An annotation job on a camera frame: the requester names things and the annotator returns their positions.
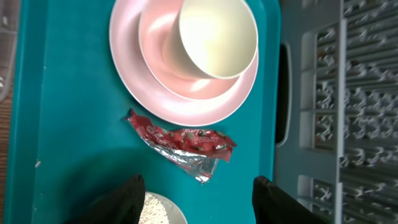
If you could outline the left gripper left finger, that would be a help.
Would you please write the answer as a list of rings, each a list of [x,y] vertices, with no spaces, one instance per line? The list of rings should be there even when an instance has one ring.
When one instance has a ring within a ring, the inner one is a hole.
[[[145,194],[144,178],[137,174],[65,224],[138,224]]]

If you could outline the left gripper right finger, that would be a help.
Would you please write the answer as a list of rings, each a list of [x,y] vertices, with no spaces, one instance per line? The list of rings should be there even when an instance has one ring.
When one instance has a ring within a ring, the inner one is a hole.
[[[252,206],[257,224],[326,224],[262,175],[253,182]]]

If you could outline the rice and brown food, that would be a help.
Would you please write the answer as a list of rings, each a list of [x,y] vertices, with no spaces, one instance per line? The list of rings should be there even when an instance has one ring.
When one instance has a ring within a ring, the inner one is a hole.
[[[167,211],[162,202],[152,194],[146,193],[139,224],[169,224]]]

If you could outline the grey bowl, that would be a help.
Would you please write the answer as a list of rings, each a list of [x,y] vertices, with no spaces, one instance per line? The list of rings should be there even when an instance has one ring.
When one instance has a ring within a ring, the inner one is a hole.
[[[166,211],[167,211],[167,216],[169,219],[169,224],[187,224],[187,219],[185,218],[185,215],[181,211],[181,209],[173,203],[170,199],[159,195],[155,194],[153,192],[146,192],[149,194],[152,194],[153,196],[157,197],[162,204],[164,205]]]

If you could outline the red foil wrapper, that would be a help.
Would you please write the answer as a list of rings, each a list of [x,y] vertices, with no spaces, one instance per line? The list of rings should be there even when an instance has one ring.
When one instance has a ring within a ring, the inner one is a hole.
[[[220,160],[230,161],[237,144],[222,132],[211,129],[170,131],[129,109],[124,117],[139,137],[152,149],[178,165],[201,184],[213,176]]]

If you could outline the cream paper cup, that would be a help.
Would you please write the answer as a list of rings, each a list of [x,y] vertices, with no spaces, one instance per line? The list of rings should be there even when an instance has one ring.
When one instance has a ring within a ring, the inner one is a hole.
[[[229,80],[249,68],[258,42],[246,1],[184,0],[165,39],[163,57],[182,78]]]

